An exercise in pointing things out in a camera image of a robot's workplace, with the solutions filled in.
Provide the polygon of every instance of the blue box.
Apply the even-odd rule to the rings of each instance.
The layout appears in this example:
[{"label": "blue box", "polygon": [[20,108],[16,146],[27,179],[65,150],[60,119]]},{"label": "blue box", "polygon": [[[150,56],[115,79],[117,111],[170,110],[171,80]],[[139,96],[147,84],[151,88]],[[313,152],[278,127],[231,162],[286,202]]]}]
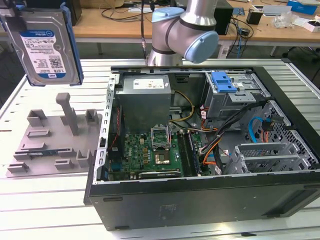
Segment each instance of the blue box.
[{"label": "blue box", "polygon": [[317,9],[316,5],[303,5],[300,2],[289,0],[287,6],[292,6],[291,11],[313,15]]}]

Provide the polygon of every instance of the gray floor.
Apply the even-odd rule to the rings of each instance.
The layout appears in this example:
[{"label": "gray floor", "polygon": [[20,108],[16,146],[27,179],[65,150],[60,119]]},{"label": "gray floor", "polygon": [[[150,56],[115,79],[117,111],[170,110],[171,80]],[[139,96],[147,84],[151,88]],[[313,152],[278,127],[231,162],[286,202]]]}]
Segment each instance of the gray floor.
[{"label": "gray floor", "polygon": [[[0,53],[0,107],[4,104],[12,91],[15,89],[18,82],[25,74],[17,56],[15,53],[7,51],[5,44],[2,44],[5,48]],[[103,43],[103,54],[98,54],[98,49],[94,43],[78,43],[78,49],[81,59],[141,59],[143,58],[143,52],[141,45],[137,43]],[[289,47],[278,47],[275,52],[275,56],[271,57],[270,52],[272,47],[270,46],[248,46],[242,55],[244,59],[268,59],[268,58],[281,58]],[[148,52],[151,50],[151,45],[147,46]],[[218,50],[212,56],[216,58],[218,56]],[[236,58],[236,53],[231,53],[228,58]],[[306,49],[296,48],[289,53],[288,58],[304,73],[309,79],[311,79],[317,69],[320,67],[320,61],[314,63],[315,58],[312,53]],[[320,86],[320,73],[314,80],[316,86]]]}]

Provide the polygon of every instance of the hard drive label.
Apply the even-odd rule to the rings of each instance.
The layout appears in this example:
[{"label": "hard drive label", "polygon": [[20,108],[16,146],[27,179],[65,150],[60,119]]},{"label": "hard drive label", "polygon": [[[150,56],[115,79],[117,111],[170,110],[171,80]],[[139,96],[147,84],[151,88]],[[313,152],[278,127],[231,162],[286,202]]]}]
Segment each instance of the hard drive label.
[{"label": "hard drive label", "polygon": [[59,79],[66,75],[61,54],[55,49],[55,33],[51,30],[20,32],[21,39],[31,60],[34,71],[42,78]]}]

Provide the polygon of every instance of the blue drive bracket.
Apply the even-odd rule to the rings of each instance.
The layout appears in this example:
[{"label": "blue drive bracket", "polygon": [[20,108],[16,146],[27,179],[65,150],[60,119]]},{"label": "blue drive bracket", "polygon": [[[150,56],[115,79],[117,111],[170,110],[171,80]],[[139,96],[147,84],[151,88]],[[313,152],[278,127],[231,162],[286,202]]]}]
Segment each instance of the blue drive bracket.
[{"label": "blue drive bracket", "polygon": [[212,82],[218,93],[236,93],[237,89],[232,85],[231,78],[223,71],[211,73]]}]

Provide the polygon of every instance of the yellow wire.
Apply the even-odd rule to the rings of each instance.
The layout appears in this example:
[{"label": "yellow wire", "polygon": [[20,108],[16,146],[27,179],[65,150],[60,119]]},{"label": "yellow wire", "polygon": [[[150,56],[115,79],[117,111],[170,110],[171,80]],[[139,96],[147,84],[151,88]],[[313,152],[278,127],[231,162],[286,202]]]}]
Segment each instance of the yellow wire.
[{"label": "yellow wire", "polygon": [[191,108],[192,108],[189,116],[186,116],[184,118],[178,118],[178,119],[170,120],[170,122],[183,122],[183,121],[188,120],[189,118],[191,118],[193,116],[193,114],[195,112],[195,106],[192,104],[191,100],[186,95],[184,95],[182,92],[176,91],[176,90],[174,92],[181,94],[190,103]]}]

